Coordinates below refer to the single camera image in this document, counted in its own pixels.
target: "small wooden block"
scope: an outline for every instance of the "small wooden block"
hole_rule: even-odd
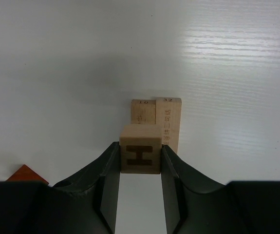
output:
[[[159,97],[156,100],[156,124],[162,128],[162,143],[178,153],[182,100]]]
[[[32,169],[30,169],[25,164],[21,166],[10,178],[7,179],[7,181],[23,181],[23,180],[37,180],[42,181],[45,184],[49,184],[48,181],[43,179],[40,175],[38,175],[36,172],[34,172]]]
[[[120,135],[121,173],[160,174],[161,128],[130,124]]]
[[[155,124],[155,116],[155,100],[132,100],[131,124]]]

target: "red object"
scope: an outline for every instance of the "red object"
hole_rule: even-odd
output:
[[[40,175],[38,175],[36,172],[34,172],[32,169],[30,169],[25,164],[21,166],[10,178],[7,179],[7,181],[31,181],[31,180],[37,180],[42,181],[45,184],[49,184],[48,181],[46,181],[44,178],[42,178]]]

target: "white surface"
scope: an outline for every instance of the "white surface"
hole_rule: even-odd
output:
[[[209,177],[280,180],[280,0],[0,0],[0,180],[55,184],[181,97],[179,155]],[[117,234],[166,233],[161,181],[121,175]]]

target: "domino block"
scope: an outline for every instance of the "domino block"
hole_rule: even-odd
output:
[[[152,124],[130,124],[120,135],[121,173],[159,174],[161,128]]]
[[[178,153],[182,100],[159,97],[156,100],[156,124],[162,129],[162,143]]]
[[[132,100],[131,124],[155,124],[155,116],[155,100]]]
[[[31,181],[31,180],[37,180],[42,181],[45,184],[49,184],[48,181],[43,179],[40,175],[38,175],[36,172],[34,172],[32,169],[30,169],[25,164],[21,166],[10,178],[7,179],[7,181]]]

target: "cube with letter h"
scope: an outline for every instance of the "cube with letter h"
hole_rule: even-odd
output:
[[[121,173],[160,173],[162,133],[159,125],[127,125],[119,144]]]

